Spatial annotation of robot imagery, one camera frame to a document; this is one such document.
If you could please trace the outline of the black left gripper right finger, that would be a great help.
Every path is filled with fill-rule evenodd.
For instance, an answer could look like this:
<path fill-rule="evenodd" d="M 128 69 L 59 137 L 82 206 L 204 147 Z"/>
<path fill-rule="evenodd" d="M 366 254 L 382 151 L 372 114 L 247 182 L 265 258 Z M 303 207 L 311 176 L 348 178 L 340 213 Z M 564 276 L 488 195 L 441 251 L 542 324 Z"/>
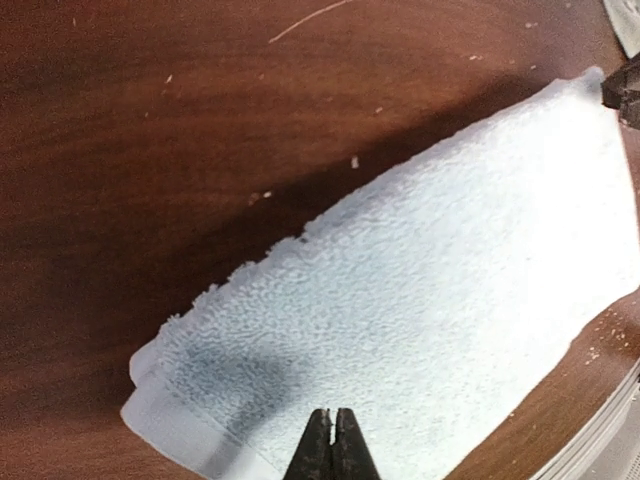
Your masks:
<path fill-rule="evenodd" d="M 351 409 L 340 408 L 331 445 L 330 478 L 336 480 L 380 480 L 356 416 Z"/>

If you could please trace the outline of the light blue terry towel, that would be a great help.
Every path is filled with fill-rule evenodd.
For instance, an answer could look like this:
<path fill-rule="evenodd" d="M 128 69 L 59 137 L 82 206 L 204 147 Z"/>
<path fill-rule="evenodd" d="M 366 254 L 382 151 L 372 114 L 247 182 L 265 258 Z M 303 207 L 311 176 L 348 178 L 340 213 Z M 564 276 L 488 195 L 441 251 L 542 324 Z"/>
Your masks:
<path fill-rule="evenodd" d="M 639 285 L 601 69 L 556 80 L 349 194 L 169 319 L 124 423 L 208 479 L 279 479 L 352 408 L 385 479 L 442 479 Z"/>

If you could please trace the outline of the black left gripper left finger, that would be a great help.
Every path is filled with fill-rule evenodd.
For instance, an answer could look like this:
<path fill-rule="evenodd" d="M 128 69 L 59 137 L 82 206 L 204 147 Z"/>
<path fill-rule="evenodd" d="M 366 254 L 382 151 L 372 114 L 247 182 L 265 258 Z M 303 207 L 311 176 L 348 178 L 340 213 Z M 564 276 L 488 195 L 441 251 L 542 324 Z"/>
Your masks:
<path fill-rule="evenodd" d="M 284 480 L 330 480 L 332 422 L 326 409 L 314 410 L 289 463 Z"/>

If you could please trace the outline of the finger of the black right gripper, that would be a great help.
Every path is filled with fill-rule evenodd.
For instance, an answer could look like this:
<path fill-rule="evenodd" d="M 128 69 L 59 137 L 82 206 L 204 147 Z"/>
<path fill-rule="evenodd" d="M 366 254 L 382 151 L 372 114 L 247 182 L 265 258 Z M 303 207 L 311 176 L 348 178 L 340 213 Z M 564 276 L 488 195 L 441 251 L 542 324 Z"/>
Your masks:
<path fill-rule="evenodd" d="M 639 127 L 639 74 L 639 58 L 632 57 L 601 83 L 602 104 L 630 128 Z"/>

